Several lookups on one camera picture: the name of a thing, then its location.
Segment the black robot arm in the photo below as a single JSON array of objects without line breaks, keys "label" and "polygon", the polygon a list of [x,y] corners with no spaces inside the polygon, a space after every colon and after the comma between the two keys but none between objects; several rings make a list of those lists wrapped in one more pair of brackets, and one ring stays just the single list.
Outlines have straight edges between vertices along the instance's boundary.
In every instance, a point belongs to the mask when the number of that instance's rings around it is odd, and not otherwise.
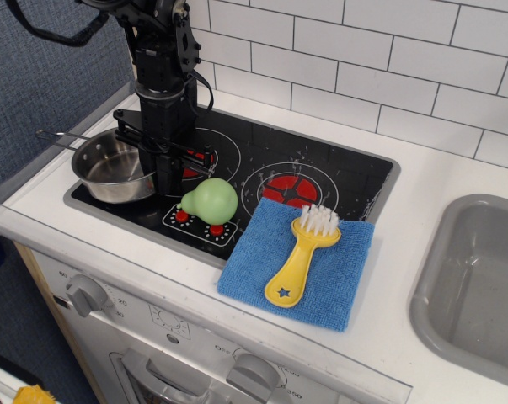
[{"label": "black robot arm", "polygon": [[207,80],[196,71],[201,45],[190,26],[185,1],[89,1],[116,18],[125,31],[136,68],[140,110],[115,111],[118,140],[139,152],[142,171],[157,194],[181,195],[185,169],[206,173],[209,156],[188,151],[200,114],[197,87]]}]

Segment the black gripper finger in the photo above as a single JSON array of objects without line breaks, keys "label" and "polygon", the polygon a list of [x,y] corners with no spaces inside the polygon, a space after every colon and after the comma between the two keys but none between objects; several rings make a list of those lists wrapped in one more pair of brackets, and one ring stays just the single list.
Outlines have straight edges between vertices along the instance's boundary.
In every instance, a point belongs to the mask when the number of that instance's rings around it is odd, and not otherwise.
[{"label": "black gripper finger", "polygon": [[156,171],[155,155],[145,146],[138,146],[139,161],[145,175],[153,175]]},{"label": "black gripper finger", "polygon": [[182,160],[176,156],[161,154],[156,157],[155,163],[157,193],[166,196],[181,196],[184,174]]}]

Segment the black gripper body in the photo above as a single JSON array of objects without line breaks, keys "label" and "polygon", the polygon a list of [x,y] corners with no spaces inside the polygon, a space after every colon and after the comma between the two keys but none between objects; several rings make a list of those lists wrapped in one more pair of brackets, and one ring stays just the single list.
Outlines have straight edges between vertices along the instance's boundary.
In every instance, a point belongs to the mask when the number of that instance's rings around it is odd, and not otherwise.
[{"label": "black gripper body", "polygon": [[137,90],[136,95],[139,111],[117,109],[113,113],[118,139],[135,148],[145,146],[155,159],[161,154],[176,156],[184,168],[208,174],[211,148],[189,144],[195,136],[196,120],[202,116],[197,108],[197,87],[186,86],[179,97],[164,101],[142,97]]}]

